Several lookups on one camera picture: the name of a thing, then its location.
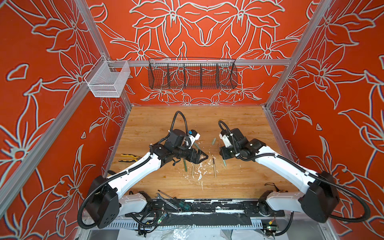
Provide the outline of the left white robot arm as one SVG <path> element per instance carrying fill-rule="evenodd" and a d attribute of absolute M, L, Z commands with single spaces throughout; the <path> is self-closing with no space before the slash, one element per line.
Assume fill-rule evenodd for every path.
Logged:
<path fill-rule="evenodd" d="M 145 201 L 145 197 L 136 194 L 132 201 L 122 201 L 122 197 L 136 183 L 167 163 L 176 164 L 178 160 L 185 160 L 198 165 L 208 159 L 207 154 L 193 147 L 200 138 L 196 130 L 175 129 L 178 116 L 187 124 L 184 114 L 176 111 L 168 134 L 150 145 L 149 151 L 141 159 L 108 178 L 98 176 L 93 180 L 89 193 L 78 210 L 77 223 L 80 228 L 102 229 L 119 215 L 141 212 L 146 205 L 138 206 L 137 201 Z"/>

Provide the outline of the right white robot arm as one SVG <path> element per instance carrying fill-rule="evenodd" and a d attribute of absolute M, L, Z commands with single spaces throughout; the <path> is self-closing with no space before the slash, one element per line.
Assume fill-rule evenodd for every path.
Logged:
<path fill-rule="evenodd" d="M 318 223 L 325 223 L 329 218 L 360 223 L 371 216 L 368 204 L 357 194 L 337 184 L 328 172 L 318 173 L 307 169 L 278 154 L 258 139 L 249 141 L 238 128 L 230 129 L 223 121 L 219 121 L 218 125 L 221 129 L 219 137 L 224 143 L 220 154 L 224 160 L 238 159 L 258 163 L 279 174 L 298 189 L 297 192 L 265 191 L 258 199 L 258 210 L 262 216 L 268 217 L 274 211 L 290 211 L 304 213 Z M 362 205 L 362 216 L 345 218 L 333 215 L 340 203 L 339 192 L 348 194 Z"/>

